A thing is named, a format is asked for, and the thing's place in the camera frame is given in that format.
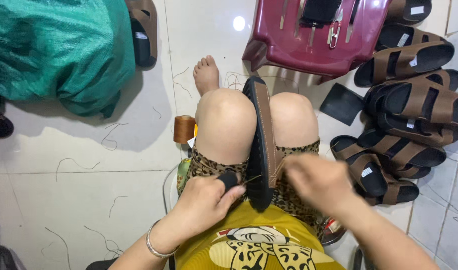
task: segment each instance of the leopard print shorts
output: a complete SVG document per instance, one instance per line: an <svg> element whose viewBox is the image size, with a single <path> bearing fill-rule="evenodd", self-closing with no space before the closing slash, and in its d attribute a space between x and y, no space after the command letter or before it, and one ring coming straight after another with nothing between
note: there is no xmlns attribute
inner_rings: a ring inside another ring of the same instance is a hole
<svg viewBox="0 0 458 270"><path fill-rule="evenodd" d="M321 140L318 139L315 143L302 146L302 147L293 147L293 148L286 148L286 147L277 147L276 150L278 152L282 152L282 156L287 156L294 153L318 153L319 152L319 144ZM179 166L179 173L178 173L178 184L177 189L179 195L184 190L186 186L186 182L195 176L210 176L210 175L220 175L226 172L236 172L240 173L242 180L244 181L246 178L246 169L248 160L244 161L243 163L234 164L234 165L225 165L216 163L205 156L202 156L199 153L194 145L192 148L192 156L191 161L189 164L189 168L185 168L181 170L181 166ZM240 202L246 199L244 196L238 202L234 204L237 206ZM305 222L310 227L312 227L319 238L321 240L323 236L323 227L319 224L321 220L324 219L323 215L310 206L305 205L302 200L297 196L294 189L287 183L286 175L283 173L281 179L277 181L277 184L274 188L274 194L272 197L271 203L280 209L286 211L291 216L298 218L299 220Z"/></svg>

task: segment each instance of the person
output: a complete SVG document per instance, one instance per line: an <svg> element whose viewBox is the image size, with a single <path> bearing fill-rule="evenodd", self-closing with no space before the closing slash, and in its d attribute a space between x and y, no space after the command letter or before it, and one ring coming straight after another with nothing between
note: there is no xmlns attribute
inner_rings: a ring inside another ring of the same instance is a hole
<svg viewBox="0 0 458 270"><path fill-rule="evenodd" d="M244 184L226 192L217 175L230 168L245 179L256 111L240 91L219 87L212 56L202 58L193 75L201 101L188 181L179 183L182 193L172 211L110 270L163 269L167 256L157 255L176 249L178 269L344 269L324 254L317 231L304 220L302 212L312 207L352 231L378 269L438 269L422 248L354 193L345 163L317 156L317 119L304 96L280 93L270 99L277 150L286 158L268 209L259 213L248 200L241 202Z"/></svg>

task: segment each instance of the yellow shirt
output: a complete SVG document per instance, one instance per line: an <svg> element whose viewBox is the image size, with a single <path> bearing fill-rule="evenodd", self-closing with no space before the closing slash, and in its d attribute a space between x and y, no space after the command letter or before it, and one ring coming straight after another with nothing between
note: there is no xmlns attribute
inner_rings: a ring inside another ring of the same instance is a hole
<svg viewBox="0 0 458 270"><path fill-rule="evenodd" d="M342 270L324 254L305 223L271 205L258 213L243 202L206 232L184 243L177 269Z"/></svg>

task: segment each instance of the toe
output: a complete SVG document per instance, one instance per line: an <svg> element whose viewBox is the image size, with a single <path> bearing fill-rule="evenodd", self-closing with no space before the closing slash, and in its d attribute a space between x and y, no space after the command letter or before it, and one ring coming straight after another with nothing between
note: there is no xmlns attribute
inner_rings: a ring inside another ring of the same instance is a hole
<svg viewBox="0 0 458 270"><path fill-rule="evenodd" d="M208 64L209 66L215 65L215 60L214 60L214 57L212 57L212 55L208 55L208 56L206 57L206 60L207 60L207 64Z"/></svg>

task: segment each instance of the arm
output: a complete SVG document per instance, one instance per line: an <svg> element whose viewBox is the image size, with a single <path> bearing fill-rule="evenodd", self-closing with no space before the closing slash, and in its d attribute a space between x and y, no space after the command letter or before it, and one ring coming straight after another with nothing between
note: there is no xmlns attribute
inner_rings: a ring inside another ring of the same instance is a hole
<svg viewBox="0 0 458 270"><path fill-rule="evenodd" d="M187 182L174 209L150 232L150 243L157 252L170 254L191 237L214 226L246 192L245 187L239 185L225 193L226 186L216 178L194 177ZM109 270L162 270L167 259L156 257L148 250L146 236L144 234L130 246Z"/></svg>
<svg viewBox="0 0 458 270"><path fill-rule="evenodd" d="M411 238L353 192L345 163L310 154L285 161L288 180L299 196L351 230L378 269L439 269Z"/></svg>

